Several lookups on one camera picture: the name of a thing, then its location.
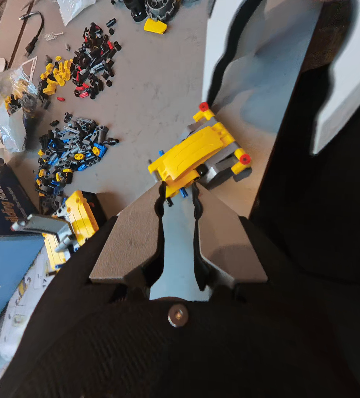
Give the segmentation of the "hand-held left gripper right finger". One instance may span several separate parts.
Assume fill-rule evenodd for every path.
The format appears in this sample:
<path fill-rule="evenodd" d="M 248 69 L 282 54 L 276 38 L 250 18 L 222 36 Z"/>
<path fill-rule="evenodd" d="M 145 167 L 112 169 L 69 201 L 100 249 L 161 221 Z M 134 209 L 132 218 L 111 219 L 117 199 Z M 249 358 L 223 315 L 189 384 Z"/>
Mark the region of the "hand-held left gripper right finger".
<path fill-rule="evenodd" d="M 199 290 L 266 283 L 268 277 L 238 214 L 198 183 L 193 184 L 194 275 Z"/>

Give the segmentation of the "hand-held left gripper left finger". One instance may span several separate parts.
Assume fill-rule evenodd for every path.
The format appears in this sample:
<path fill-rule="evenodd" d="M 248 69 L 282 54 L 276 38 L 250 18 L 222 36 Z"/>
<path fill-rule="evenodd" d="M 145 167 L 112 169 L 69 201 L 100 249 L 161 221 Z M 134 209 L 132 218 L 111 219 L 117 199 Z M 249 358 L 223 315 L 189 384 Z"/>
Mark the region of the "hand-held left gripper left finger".
<path fill-rule="evenodd" d="M 118 215 L 90 274 L 93 283 L 151 288 L 163 273 L 166 185 L 156 183 Z"/>

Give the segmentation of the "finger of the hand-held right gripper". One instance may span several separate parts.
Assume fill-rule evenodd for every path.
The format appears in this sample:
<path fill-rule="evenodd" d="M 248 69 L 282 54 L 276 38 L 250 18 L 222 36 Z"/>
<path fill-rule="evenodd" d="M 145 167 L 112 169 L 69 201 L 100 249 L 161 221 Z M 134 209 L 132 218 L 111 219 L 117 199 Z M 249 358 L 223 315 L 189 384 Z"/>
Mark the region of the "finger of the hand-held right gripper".
<path fill-rule="evenodd" d="M 360 107 L 360 0 L 352 1 L 351 23 L 328 78 L 329 92 L 313 123 L 312 155 L 321 152 Z"/>
<path fill-rule="evenodd" d="M 224 73 L 236 55 L 241 34 L 259 7 L 258 0 L 208 1 L 202 102 L 212 107 Z"/>

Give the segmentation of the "yellow and grey brick assembly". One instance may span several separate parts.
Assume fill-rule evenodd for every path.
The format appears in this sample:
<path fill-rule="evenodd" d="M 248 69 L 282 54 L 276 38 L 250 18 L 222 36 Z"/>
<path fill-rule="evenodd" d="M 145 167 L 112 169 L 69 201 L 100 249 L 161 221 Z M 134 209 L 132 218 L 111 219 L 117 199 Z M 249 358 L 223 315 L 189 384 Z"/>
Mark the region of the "yellow and grey brick assembly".
<path fill-rule="evenodd" d="M 178 144 L 167 152 L 160 151 L 154 162 L 149 160 L 148 171 L 156 182 L 165 183 L 165 198 L 172 206 L 172 198 L 178 194 L 187 197 L 186 189 L 194 182 L 200 181 L 208 188 L 216 182 L 220 185 L 221 177 L 238 176 L 231 170 L 237 162 L 233 153 L 238 148 L 242 147 L 216 117 L 194 121 Z"/>

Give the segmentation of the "pile of black red pins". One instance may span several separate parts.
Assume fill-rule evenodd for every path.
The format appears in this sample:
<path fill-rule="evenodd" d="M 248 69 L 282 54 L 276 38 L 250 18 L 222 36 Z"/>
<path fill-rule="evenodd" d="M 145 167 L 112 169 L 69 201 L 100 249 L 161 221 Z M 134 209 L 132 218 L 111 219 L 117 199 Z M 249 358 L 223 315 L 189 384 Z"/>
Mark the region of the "pile of black red pins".
<path fill-rule="evenodd" d="M 108 21 L 108 34 L 94 22 L 84 29 L 83 42 L 74 52 L 71 67 L 76 98 L 95 100 L 106 87 L 113 86 L 114 56 L 122 49 L 118 41 L 112 40 L 116 22 L 115 18 Z"/>

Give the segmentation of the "grey desk with wooden edge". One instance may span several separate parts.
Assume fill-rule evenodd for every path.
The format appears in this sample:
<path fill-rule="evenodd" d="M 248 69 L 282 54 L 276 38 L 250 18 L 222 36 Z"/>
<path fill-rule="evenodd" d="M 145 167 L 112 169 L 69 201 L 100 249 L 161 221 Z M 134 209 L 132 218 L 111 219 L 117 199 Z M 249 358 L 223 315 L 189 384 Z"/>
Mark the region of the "grey desk with wooden edge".
<path fill-rule="evenodd" d="M 112 87 L 105 87 L 95 100 L 76 98 L 72 82 L 58 87 L 57 95 L 65 101 L 51 101 L 37 133 L 29 139 L 29 151 L 10 155 L 0 150 L 0 157 L 9 162 L 38 206 L 33 171 L 38 164 L 38 136 L 49 123 L 70 112 L 109 126 L 110 135 L 120 143 L 98 165 L 76 173 L 66 193 L 96 193 L 110 218 L 154 185 L 148 159 L 155 160 L 159 150 L 177 143 L 203 102 L 206 45 L 211 53 L 219 44 L 218 37 L 206 38 L 211 23 L 207 2 L 183 3 L 162 35 L 145 32 L 144 23 L 135 23 L 119 3 L 97 1 L 67 27 L 57 3 L 41 1 L 34 9 L 43 14 L 46 33 L 64 33 L 56 40 L 38 42 L 34 78 L 43 72 L 46 55 L 65 57 L 66 44 L 78 47 L 91 22 L 106 30 L 106 22 L 116 18 L 113 40 L 122 50 L 115 56 Z M 264 1 L 244 29 L 235 60 L 225 72 L 213 112 L 252 157 L 252 173 L 239 182 L 230 178 L 212 193 L 239 215 L 249 217 L 252 211 L 320 11 L 317 1 Z"/>

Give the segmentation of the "black and yellow brick block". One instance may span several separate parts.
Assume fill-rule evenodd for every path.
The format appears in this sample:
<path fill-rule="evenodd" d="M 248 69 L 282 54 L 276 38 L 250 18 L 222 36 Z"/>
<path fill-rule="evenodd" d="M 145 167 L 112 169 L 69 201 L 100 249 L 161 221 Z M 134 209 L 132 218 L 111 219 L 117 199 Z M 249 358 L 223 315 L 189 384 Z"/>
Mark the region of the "black and yellow brick block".
<path fill-rule="evenodd" d="M 106 223 L 107 217 L 96 194 L 74 191 L 53 215 L 31 214 L 12 224 L 15 232 L 44 237 L 48 256 L 48 274 L 61 267 Z"/>

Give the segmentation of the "yellow curved panel piece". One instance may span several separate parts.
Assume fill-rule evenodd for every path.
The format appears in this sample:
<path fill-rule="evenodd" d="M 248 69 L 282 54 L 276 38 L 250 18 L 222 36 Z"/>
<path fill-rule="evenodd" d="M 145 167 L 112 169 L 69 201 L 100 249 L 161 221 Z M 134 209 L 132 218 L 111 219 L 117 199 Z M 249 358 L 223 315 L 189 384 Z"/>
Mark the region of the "yellow curved panel piece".
<path fill-rule="evenodd" d="M 154 21 L 151 18 L 147 18 L 143 30 L 145 32 L 163 35 L 167 30 L 167 24 L 161 21 Z"/>

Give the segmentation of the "large grey wheel hub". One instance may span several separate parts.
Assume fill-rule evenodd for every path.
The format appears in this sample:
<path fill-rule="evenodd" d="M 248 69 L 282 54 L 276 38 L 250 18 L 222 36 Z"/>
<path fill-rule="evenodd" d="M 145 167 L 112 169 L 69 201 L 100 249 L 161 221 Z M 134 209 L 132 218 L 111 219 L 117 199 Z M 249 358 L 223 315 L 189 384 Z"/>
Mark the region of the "large grey wheel hub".
<path fill-rule="evenodd" d="M 177 12 L 178 0 L 145 0 L 145 10 L 148 18 L 154 22 L 166 23 Z"/>

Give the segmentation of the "pile of blue grey connectors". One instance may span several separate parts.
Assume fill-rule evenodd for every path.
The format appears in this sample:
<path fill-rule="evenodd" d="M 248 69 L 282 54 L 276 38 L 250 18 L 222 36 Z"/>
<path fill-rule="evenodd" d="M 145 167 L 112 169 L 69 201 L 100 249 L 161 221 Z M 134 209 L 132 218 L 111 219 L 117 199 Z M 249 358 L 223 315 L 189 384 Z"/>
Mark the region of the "pile of blue grey connectors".
<path fill-rule="evenodd" d="M 108 137 L 107 126 L 93 119 L 65 112 L 63 125 L 59 124 L 59 120 L 51 122 L 51 129 L 39 137 L 34 187 L 42 215 L 52 215 L 65 202 L 64 189 L 73 182 L 76 172 L 98 164 L 108 147 L 119 143 L 119 139 Z"/>

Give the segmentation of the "instruction booklet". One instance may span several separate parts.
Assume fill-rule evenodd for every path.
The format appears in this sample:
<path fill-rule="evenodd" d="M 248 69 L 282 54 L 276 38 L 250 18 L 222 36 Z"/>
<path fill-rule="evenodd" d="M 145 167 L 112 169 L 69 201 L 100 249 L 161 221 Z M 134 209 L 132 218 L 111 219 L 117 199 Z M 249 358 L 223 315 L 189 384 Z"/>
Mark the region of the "instruction booklet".
<path fill-rule="evenodd" d="M 43 247 L 8 302 L 0 332 L 0 356 L 10 362 L 40 298 L 56 273 Z"/>

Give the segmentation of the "large crumpled plastic bag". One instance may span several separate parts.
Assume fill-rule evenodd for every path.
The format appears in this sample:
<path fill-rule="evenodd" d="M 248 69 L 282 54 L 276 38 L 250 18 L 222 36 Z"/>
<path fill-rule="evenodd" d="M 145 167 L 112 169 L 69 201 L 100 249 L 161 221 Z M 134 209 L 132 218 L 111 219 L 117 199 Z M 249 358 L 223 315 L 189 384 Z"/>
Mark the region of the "large crumpled plastic bag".
<path fill-rule="evenodd" d="M 66 27 L 71 20 L 77 17 L 83 10 L 94 5 L 96 0 L 56 0 L 59 12 Z"/>

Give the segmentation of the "pile of yellow angled beams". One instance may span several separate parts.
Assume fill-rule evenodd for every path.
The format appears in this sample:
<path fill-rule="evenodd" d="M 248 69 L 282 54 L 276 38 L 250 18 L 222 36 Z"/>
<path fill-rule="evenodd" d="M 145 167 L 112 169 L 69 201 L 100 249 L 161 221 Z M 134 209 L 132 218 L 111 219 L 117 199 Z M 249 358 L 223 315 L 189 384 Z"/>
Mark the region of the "pile of yellow angled beams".
<path fill-rule="evenodd" d="M 45 71 L 39 76 L 38 93 L 44 99 L 56 93 L 57 87 L 65 86 L 72 77 L 73 59 L 47 57 Z"/>

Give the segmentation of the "clear plastic bag of parts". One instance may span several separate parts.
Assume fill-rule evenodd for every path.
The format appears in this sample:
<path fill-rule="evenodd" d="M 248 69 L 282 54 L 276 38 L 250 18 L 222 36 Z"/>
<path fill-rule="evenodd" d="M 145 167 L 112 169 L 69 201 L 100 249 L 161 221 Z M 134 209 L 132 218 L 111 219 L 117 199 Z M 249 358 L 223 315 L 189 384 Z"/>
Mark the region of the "clear plastic bag of parts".
<path fill-rule="evenodd" d="M 9 153 L 21 153 L 38 125 L 38 90 L 32 82 L 37 57 L 0 71 L 0 134 Z"/>

